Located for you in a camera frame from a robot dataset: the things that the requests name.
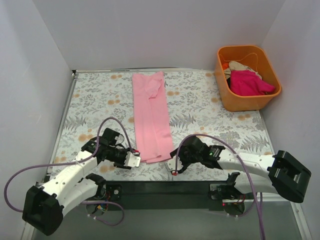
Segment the light pink t shirt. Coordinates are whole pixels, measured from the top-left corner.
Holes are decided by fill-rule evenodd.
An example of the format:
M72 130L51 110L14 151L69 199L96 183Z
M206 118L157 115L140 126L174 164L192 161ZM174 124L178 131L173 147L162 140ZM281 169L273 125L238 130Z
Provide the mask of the light pink t shirt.
M134 132L141 160L166 161L174 150L164 73L132 75Z

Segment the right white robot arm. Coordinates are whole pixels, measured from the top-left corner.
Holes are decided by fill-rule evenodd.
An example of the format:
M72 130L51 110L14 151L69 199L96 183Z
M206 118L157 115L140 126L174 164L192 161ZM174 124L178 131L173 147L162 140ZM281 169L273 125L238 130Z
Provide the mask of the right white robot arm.
M207 145L196 135L187 136L170 153L167 169L173 175L183 173L190 165L200 163L209 169L231 170L227 180L211 188L218 199L237 199L250 193L278 194L302 203L311 171L284 150L276 154L236 153L229 145Z

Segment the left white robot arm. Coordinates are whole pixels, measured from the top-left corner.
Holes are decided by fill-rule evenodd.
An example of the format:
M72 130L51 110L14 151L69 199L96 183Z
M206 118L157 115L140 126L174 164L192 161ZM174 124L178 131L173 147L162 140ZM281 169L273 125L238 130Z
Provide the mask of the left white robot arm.
M42 186L26 193L22 219L46 236L61 225L64 216L84 201L94 201L94 211L105 212L108 200L120 197L120 185L109 185L100 175L91 173L102 161L131 169L140 164L140 154L124 148L120 133L106 128L100 137L91 138L78 152L71 165Z

